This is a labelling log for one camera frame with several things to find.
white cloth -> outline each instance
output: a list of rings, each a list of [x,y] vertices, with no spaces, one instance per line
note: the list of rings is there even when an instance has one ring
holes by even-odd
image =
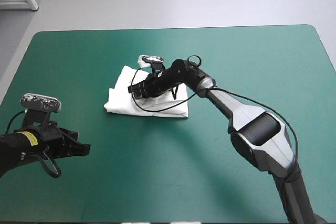
[[[109,100],[104,105],[107,112],[126,114],[126,115],[140,115],[140,116],[160,116],[164,118],[187,118],[188,117],[188,105],[184,102],[174,108],[162,111],[162,112],[147,112],[138,108],[130,93],[128,93],[128,86],[131,85],[131,81],[136,70],[124,66],[119,78],[114,86],[114,89],[109,90]],[[136,84],[144,80],[148,75],[148,72],[139,70],[136,73],[133,84]],[[164,94],[156,98],[140,98],[136,102],[142,108],[146,110],[160,110],[170,106],[173,106],[185,99],[187,99],[187,90],[185,84],[180,84],[177,91],[176,100],[173,99],[171,91],[167,91]]]

green table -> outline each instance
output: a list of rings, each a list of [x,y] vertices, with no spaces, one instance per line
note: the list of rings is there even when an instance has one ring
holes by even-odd
[[[218,86],[285,115],[313,208],[336,221],[336,78],[308,25],[36,34],[0,106],[0,129],[24,93],[57,97],[62,111],[52,119],[91,152],[59,160],[59,179],[38,163],[7,172],[0,221],[287,221],[272,177],[236,153],[227,119],[206,99],[189,102],[188,119],[104,110],[108,88],[140,54],[162,56],[167,67],[200,55]]]

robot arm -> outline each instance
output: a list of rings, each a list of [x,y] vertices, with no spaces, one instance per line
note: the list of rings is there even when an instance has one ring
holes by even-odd
[[[0,135],[0,177],[10,169],[39,161],[47,174],[58,178],[61,170],[54,159],[89,154],[90,145],[78,142],[77,132],[60,128],[57,122],[50,120],[51,113],[61,110],[60,101],[28,93],[20,102],[27,108],[23,111],[22,127],[14,133]]]
[[[290,223],[327,223],[312,211],[301,170],[295,162],[286,126],[262,107],[245,105],[216,87],[216,81],[199,64],[175,60],[166,70],[157,71],[158,59],[142,59],[153,72],[129,92],[136,98],[158,97],[185,83],[201,98],[208,98],[229,120],[228,133],[236,151],[260,171],[272,174]]]

floor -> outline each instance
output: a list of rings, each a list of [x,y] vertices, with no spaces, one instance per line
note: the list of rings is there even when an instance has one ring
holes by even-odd
[[[336,67],[336,0],[36,0],[0,11],[0,102],[33,35],[44,30],[310,24]]]

yellow label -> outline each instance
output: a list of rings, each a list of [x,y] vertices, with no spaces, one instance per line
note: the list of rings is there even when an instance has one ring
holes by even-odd
[[[18,133],[24,134],[28,138],[28,140],[30,141],[31,146],[38,145],[36,137],[31,132],[21,131],[21,132],[18,132]]]

